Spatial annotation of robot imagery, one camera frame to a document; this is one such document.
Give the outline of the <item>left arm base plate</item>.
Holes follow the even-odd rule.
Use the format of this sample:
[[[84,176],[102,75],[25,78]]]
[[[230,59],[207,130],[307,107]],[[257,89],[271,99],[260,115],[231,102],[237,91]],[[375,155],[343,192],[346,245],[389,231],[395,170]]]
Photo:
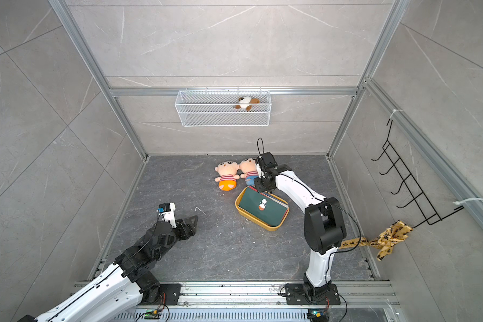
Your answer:
[[[167,305],[178,304],[181,294],[182,284],[162,283],[153,287],[143,294],[141,305]]]

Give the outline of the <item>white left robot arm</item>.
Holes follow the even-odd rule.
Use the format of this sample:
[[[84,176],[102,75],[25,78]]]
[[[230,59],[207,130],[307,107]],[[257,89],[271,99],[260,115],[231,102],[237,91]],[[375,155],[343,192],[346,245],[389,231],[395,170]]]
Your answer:
[[[20,321],[109,321],[136,307],[143,299],[161,299],[160,282],[151,270],[171,248],[197,232],[198,217],[156,223],[125,249],[97,278],[67,300],[37,317]]]

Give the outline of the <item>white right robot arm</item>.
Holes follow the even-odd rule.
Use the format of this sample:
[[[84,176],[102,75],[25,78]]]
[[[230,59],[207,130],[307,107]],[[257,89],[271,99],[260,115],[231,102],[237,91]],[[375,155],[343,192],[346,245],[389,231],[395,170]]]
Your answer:
[[[285,164],[277,164],[274,156],[265,152],[256,158],[257,192],[278,189],[285,193],[304,213],[304,237],[310,247],[309,265],[302,284],[284,286],[288,305],[340,305],[338,287],[331,281],[336,253],[343,253],[342,242],[347,236],[345,213],[335,197],[327,198],[308,187]]]

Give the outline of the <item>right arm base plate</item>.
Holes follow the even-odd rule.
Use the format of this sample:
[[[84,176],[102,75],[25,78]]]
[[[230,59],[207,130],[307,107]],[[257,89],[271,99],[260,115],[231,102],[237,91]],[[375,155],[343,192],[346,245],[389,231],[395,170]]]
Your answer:
[[[288,283],[278,293],[286,299],[287,305],[340,305],[338,288],[333,283],[327,283],[319,288],[308,284]]]

